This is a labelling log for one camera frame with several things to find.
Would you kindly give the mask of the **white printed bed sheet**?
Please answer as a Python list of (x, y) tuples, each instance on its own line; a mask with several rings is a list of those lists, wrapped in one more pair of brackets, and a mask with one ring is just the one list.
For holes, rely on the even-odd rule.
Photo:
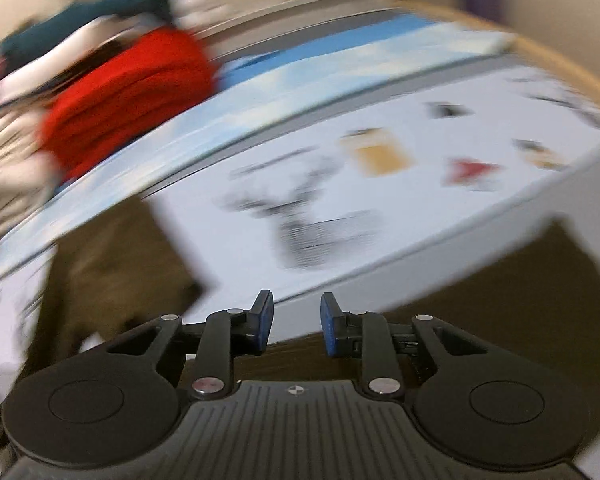
[(134, 195), (208, 284), (185, 315), (299, 296), (530, 197), (600, 154), (600, 108), (493, 61), (267, 139), (216, 96), (57, 195), (0, 246), (0, 370), (24, 358), (58, 240)]

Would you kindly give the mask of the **light blue patterned blanket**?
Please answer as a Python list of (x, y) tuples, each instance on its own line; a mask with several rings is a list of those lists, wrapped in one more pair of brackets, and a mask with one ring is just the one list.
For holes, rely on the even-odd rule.
[(400, 14), (230, 63), (212, 98), (66, 185), (0, 240), (0, 280), (77, 226), (258, 131), (366, 89), (498, 55), (514, 37)]

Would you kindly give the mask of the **cream folded blanket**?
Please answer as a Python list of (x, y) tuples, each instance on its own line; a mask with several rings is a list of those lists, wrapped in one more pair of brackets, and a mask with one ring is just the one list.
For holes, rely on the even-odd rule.
[(0, 116), (0, 237), (53, 195), (60, 172), (41, 148), (46, 110), (12, 110)]

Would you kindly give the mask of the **red folded blanket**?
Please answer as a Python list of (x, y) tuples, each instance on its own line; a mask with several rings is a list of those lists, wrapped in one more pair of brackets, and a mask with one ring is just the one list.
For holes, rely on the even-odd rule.
[(126, 144), (215, 92), (218, 66), (187, 32), (160, 27), (61, 92), (41, 148), (65, 180), (84, 176)]

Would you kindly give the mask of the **white plush toy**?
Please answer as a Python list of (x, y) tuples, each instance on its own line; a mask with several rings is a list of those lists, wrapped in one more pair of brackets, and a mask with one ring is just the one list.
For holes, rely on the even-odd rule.
[(174, 24), (180, 29), (206, 29), (232, 15), (223, 0), (169, 0), (169, 6)]

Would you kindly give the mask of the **teal shark plush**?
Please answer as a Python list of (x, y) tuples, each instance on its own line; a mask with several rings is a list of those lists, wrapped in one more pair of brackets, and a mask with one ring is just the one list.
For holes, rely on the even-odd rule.
[(170, 23), (169, 0), (98, 0), (75, 2), (46, 21), (36, 23), (23, 32), (13, 32), (0, 42), (0, 55), (8, 70), (30, 63), (57, 47), (80, 27), (96, 18), (114, 16), (132, 18), (151, 14)]

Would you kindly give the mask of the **wooden bed frame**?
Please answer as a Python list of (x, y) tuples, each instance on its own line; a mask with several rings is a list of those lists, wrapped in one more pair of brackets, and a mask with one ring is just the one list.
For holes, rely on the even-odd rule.
[(570, 58), (559, 53), (555, 49), (544, 46), (537, 41), (519, 35), (513, 29), (496, 24), (494, 22), (477, 18), (460, 10), (437, 6), (418, 0), (400, 0), (399, 6), (408, 12), (412, 12), (431, 18), (435, 21), (457, 22), (471, 29), (492, 30), (492, 32), (510, 32), (515, 35), (512, 43), (512, 51), (535, 66), (548, 70), (567, 84), (591, 98), (600, 106), (600, 78), (588, 70), (573, 62)]

